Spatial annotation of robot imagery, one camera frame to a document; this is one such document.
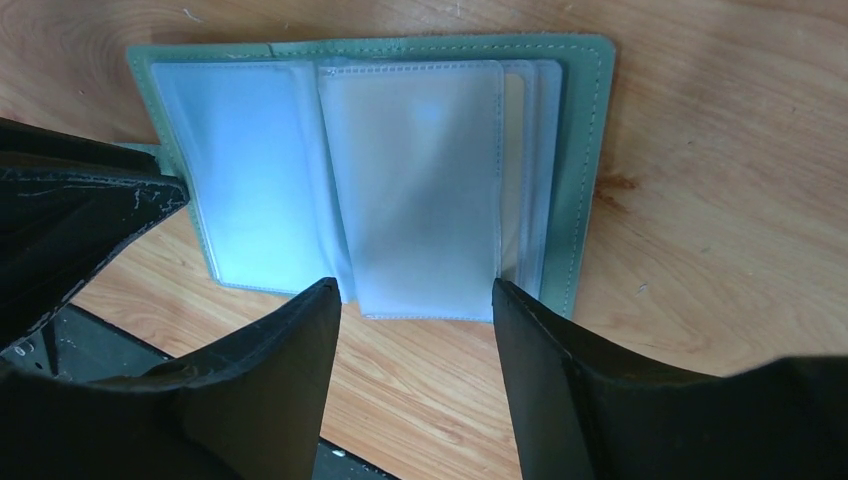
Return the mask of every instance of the brown stain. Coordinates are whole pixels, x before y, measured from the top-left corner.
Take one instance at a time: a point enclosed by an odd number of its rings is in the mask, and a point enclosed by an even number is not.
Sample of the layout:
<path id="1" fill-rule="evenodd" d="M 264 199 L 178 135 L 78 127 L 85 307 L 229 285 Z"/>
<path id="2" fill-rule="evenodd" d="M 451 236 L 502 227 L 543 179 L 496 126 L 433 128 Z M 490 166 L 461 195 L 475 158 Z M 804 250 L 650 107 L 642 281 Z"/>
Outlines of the brown stain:
<path id="1" fill-rule="evenodd" d="M 613 193 L 617 190 L 635 190 L 637 188 L 639 188 L 639 183 L 632 178 L 627 178 L 620 173 L 602 173 L 595 182 L 594 198 L 617 212 L 628 213 L 627 207 L 616 200 Z"/>

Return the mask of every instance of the open wallet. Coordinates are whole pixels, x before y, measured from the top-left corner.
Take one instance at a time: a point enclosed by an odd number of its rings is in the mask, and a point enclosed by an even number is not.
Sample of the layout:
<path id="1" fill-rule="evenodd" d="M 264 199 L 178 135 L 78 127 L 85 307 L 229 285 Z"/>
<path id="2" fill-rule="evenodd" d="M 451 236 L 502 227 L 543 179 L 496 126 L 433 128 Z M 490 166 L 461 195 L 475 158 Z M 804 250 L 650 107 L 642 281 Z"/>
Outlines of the open wallet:
<path id="1" fill-rule="evenodd" d="M 128 59 L 222 285 L 288 295 L 336 277 L 369 318 L 488 322 L 500 277 L 571 315 L 615 59 L 604 37 L 135 46 Z"/>

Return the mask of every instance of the wooden table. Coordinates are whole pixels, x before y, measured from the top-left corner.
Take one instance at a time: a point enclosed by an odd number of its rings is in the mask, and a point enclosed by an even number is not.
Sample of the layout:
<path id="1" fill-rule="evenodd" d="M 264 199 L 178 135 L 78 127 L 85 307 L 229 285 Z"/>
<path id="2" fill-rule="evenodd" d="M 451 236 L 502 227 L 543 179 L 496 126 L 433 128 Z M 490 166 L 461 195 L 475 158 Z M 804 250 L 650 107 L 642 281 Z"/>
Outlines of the wooden table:
<path id="1" fill-rule="evenodd" d="M 138 43 L 585 31 L 618 67 L 574 320 L 730 374 L 848 351 L 843 0 L 2 0 L 0 115 L 155 142 Z M 75 302 L 164 350 L 275 307 L 212 284 L 185 213 Z M 515 479 L 491 326 L 345 310 L 322 434 L 405 479 Z"/>

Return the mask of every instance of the green leather border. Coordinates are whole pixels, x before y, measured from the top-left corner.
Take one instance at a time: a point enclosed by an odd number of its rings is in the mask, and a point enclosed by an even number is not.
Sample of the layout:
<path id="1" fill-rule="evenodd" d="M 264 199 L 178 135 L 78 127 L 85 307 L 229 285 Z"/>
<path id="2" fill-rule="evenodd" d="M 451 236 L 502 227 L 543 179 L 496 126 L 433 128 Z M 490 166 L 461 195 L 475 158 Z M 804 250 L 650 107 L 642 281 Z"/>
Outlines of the green leather border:
<path id="1" fill-rule="evenodd" d="M 162 161 L 185 178 L 182 157 L 150 73 L 154 62 L 221 62 L 346 57 L 380 60 L 507 60 L 547 58 L 563 66 L 557 159 L 541 301 L 570 318 L 598 172 L 615 47 L 584 34 L 459 35 L 319 40 L 295 43 L 151 45 L 130 47 L 127 58 L 162 142 Z M 197 226 L 192 213 L 192 220 Z M 209 263 L 208 253 L 204 255 Z"/>

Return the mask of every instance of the green wallet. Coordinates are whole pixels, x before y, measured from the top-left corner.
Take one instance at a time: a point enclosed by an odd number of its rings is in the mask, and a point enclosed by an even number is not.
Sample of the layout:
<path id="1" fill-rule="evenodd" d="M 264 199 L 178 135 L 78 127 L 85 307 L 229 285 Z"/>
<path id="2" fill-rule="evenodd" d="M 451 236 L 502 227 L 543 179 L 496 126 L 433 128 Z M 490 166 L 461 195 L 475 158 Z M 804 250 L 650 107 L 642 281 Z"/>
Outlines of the green wallet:
<path id="1" fill-rule="evenodd" d="M 371 318 L 491 321 L 514 281 L 573 311 L 615 49 L 521 34 L 134 46 L 212 278 L 325 276 Z"/>

